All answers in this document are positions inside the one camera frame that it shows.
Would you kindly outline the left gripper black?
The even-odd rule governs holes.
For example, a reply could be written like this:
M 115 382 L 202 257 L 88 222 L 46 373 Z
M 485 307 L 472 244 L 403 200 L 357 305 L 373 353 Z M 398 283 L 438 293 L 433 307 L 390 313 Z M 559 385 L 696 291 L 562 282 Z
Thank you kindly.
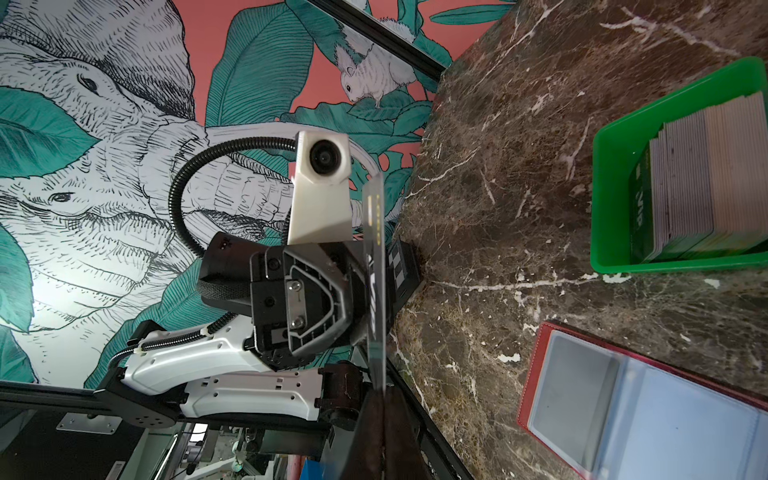
M 304 366 L 349 344 L 369 306 L 357 241 L 267 247 L 219 232 L 197 290 L 204 304 L 250 318 L 244 345 L 270 368 Z

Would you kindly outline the green plastic tray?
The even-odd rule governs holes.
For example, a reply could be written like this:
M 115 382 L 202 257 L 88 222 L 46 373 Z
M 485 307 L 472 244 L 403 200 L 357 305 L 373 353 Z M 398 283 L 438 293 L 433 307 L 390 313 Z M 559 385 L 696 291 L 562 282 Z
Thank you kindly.
M 630 257 L 630 172 L 661 126 L 739 96 L 767 91 L 759 57 L 739 59 L 601 128 L 593 140 L 590 262 L 600 274 L 682 273 L 758 269 L 767 266 L 767 245 L 747 253 L 638 264 Z

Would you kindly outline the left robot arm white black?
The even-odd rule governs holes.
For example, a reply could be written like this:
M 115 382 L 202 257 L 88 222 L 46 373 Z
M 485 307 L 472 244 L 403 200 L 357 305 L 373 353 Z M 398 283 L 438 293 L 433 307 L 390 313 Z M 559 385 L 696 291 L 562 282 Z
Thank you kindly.
M 319 359 L 361 334 L 369 305 L 361 243 L 267 247 L 221 232 L 197 287 L 220 309 L 216 319 L 178 331 L 141 323 L 109 363 L 98 400 L 144 428 L 232 415 L 354 426 L 361 370 Z

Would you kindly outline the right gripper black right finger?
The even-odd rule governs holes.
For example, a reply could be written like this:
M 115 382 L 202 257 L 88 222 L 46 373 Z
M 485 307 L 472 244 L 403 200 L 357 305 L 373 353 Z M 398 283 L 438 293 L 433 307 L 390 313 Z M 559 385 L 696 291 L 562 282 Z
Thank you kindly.
M 387 480 L 427 480 L 429 471 L 411 426 L 401 390 L 388 389 L 384 396 L 384 476 Z

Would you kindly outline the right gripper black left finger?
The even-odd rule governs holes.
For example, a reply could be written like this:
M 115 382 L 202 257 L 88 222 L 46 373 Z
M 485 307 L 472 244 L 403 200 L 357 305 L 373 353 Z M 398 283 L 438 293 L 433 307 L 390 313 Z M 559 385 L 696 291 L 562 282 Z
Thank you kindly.
M 384 393 L 374 390 L 364 401 L 341 480 L 380 480 L 384 455 Z

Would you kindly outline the stack of credit cards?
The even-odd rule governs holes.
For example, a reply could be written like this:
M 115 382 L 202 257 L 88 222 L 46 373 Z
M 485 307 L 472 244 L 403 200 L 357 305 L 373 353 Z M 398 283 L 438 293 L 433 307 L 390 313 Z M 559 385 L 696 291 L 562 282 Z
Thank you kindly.
M 767 239 L 762 92 L 662 125 L 629 179 L 635 263 L 717 258 Z

